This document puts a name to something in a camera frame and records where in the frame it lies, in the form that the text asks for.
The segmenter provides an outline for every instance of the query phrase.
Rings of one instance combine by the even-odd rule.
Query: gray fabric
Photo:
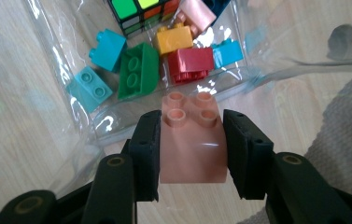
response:
[[[327,106],[305,157],[330,185],[352,194],[352,79]],[[241,224],[269,223],[264,210]]]

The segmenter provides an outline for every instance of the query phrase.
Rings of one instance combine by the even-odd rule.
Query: gray cloth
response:
[[[328,183],[352,194],[352,79],[327,106],[323,125],[305,158]],[[269,223],[264,210],[240,222]]]

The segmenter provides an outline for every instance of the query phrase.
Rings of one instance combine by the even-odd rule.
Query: rubik's cube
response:
[[[127,37],[141,34],[173,17],[180,0],[107,0]]]

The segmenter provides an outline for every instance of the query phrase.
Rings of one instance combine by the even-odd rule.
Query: turquoise duplo brick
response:
[[[127,49],[126,38],[105,29],[97,34],[96,39],[97,48],[89,52],[92,63],[110,72],[117,72],[120,68],[120,55]]]
[[[159,81],[159,53],[142,43],[122,53],[119,99],[153,92]]]
[[[112,95],[112,90],[89,66],[74,76],[66,90],[76,97],[89,113],[93,112],[105,99]]]
[[[228,38],[219,45],[212,45],[211,48],[213,48],[214,67],[216,69],[243,59],[243,52],[237,40],[232,41]]]

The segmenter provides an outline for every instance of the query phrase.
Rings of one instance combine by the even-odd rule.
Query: wooden floor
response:
[[[278,27],[268,30],[269,45],[262,46],[272,51],[256,54],[251,65],[267,63],[276,71],[290,65],[284,56],[328,61],[326,41],[334,27],[352,23],[352,1],[309,2],[250,1],[257,12],[270,6],[265,9],[271,15],[267,23]],[[254,20],[243,24],[249,29],[262,21],[260,16]],[[294,21],[301,26],[295,27]],[[260,61],[258,56],[273,58]],[[59,179],[70,146],[79,139],[52,74],[23,1],[0,1],[0,209],[15,196],[46,189]],[[219,107],[247,114],[275,142],[276,152],[303,154],[320,130],[327,104],[351,78],[352,71],[344,71],[277,80],[232,95]],[[106,153],[119,152],[123,144],[106,146]],[[70,178],[63,174],[63,181]],[[160,185],[159,193],[158,203],[138,205],[139,223],[237,223],[264,206],[239,200],[229,176],[220,185]]]

